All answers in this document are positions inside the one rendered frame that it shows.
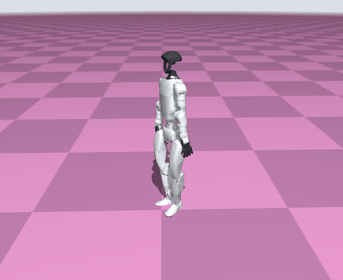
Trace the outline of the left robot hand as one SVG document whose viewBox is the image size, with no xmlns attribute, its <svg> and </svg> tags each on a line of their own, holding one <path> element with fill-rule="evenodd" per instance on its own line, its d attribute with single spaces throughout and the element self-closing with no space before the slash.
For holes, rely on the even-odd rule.
<svg viewBox="0 0 343 280">
<path fill-rule="evenodd" d="M 193 154 L 193 150 L 192 150 L 192 147 L 190 146 L 190 142 L 184 145 L 183 141 L 181 139 L 181 145 L 183 146 L 182 151 L 181 151 L 181 154 L 184 153 L 183 157 L 188 157 L 188 155 L 190 156 L 191 153 Z M 191 151 L 191 153 L 190 153 L 190 151 Z"/>
</svg>

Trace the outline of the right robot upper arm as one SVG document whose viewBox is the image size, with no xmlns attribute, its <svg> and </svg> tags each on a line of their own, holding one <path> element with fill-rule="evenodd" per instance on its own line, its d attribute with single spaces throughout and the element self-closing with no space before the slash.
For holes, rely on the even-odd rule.
<svg viewBox="0 0 343 280">
<path fill-rule="evenodd" d="M 161 82 L 161 80 L 162 80 L 162 78 L 159 79 L 159 90 L 160 90 L 160 82 Z M 160 96 L 160 93 L 159 93 L 159 96 Z M 160 100 L 157 101 L 156 107 L 157 107 L 159 110 L 161 110 Z"/>
</svg>

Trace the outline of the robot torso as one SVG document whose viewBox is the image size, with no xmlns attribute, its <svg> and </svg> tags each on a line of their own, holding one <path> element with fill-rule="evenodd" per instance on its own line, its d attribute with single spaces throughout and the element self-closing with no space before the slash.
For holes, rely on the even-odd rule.
<svg viewBox="0 0 343 280">
<path fill-rule="evenodd" d="M 167 74 L 168 75 L 168 74 Z M 174 113 L 178 111 L 176 105 L 176 96 L 173 92 L 173 83 L 181 82 L 184 84 L 182 79 L 170 76 L 174 79 L 167 80 L 168 76 L 162 78 L 160 82 L 160 105 L 162 116 L 166 119 L 166 126 L 163 127 L 163 134 L 167 141 L 175 141 L 175 136 L 179 134 L 177 121 L 174 119 Z M 176 79 L 177 78 L 177 79 Z"/>
</svg>

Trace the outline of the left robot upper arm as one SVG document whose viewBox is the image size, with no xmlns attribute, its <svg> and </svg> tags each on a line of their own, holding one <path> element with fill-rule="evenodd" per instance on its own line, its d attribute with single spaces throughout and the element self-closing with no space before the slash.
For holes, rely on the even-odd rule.
<svg viewBox="0 0 343 280">
<path fill-rule="evenodd" d="M 176 105 L 178 111 L 174 113 L 174 119 L 179 121 L 179 114 L 184 113 L 186 116 L 186 93 L 187 88 L 185 84 L 181 82 L 173 83 L 173 92 L 176 96 Z"/>
</svg>

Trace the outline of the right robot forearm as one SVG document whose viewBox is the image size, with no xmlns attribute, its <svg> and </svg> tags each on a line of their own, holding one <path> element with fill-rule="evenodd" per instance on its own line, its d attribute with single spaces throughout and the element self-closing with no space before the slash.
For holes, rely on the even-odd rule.
<svg viewBox="0 0 343 280">
<path fill-rule="evenodd" d="M 156 108 L 156 120 L 155 120 L 155 126 L 157 125 L 159 127 L 159 130 L 163 128 L 163 116 L 161 110 Z"/>
</svg>

